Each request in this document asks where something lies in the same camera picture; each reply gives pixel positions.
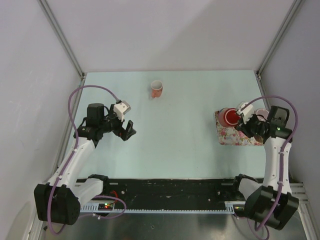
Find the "red mug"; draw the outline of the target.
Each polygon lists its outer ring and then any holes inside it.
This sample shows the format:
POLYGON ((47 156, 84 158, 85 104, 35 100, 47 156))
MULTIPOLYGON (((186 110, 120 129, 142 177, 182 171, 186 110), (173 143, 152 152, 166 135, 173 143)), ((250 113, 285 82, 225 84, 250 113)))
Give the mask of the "red mug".
POLYGON ((218 122, 225 128, 237 126, 239 120, 240 116, 235 108, 223 108, 218 113, 218 122))

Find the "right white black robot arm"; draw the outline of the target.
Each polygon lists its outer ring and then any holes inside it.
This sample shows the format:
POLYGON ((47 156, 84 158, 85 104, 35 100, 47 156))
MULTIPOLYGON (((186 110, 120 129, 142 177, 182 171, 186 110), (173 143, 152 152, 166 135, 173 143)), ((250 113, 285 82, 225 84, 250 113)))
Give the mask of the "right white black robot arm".
POLYGON ((242 102, 236 107, 239 115, 236 130, 247 137, 262 139, 265 150, 265 170, 262 183, 245 174, 235 177, 232 197, 245 199, 245 217, 276 230, 281 230, 299 207, 292 194, 289 178, 289 153, 292 130, 287 128, 290 111, 272 106, 267 119, 260 120, 253 105, 242 102))

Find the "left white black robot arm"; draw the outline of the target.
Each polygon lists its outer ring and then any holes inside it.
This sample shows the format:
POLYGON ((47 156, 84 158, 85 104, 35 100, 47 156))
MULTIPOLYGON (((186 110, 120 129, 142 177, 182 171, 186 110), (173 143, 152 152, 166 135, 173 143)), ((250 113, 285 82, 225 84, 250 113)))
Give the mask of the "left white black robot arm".
POLYGON ((91 199, 97 196, 104 200, 110 196, 111 187, 105 184, 106 176, 93 174, 83 182, 79 182, 78 177, 104 134, 113 133, 123 141, 136 134, 131 120, 123 128, 125 114, 130 110, 130 105, 121 100, 110 107, 102 103, 88 105, 69 153, 47 183, 40 183, 34 189, 39 220, 73 225, 81 208, 91 199))

